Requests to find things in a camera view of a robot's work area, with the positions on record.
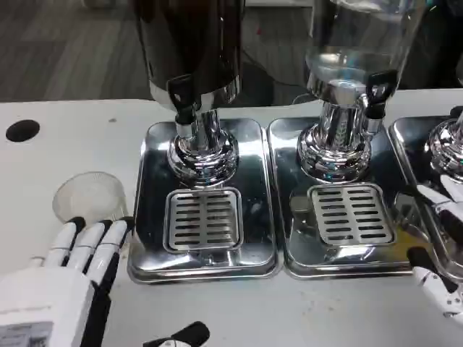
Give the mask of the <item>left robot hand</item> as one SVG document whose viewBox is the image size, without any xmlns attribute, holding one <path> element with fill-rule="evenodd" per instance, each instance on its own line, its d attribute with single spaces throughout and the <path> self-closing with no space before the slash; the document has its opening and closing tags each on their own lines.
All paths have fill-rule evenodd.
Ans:
<svg viewBox="0 0 463 347">
<path fill-rule="evenodd" d="M 68 220 L 45 257 L 1 277 L 2 346 L 101 346 L 131 217 Z"/>
</svg>

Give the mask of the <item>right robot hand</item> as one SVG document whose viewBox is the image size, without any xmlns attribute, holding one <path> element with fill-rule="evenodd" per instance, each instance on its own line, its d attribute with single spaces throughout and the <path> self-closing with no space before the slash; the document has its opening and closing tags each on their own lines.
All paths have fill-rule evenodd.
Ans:
<svg viewBox="0 0 463 347">
<path fill-rule="evenodd" d="M 440 175 L 446 194 L 418 184 L 414 196 L 431 206 L 441 225 L 457 245 L 462 245 L 462 184 L 446 174 Z M 411 247 L 407 258 L 417 286 L 422 289 L 441 314 L 462 325 L 462 282 L 444 275 L 422 247 Z"/>
</svg>

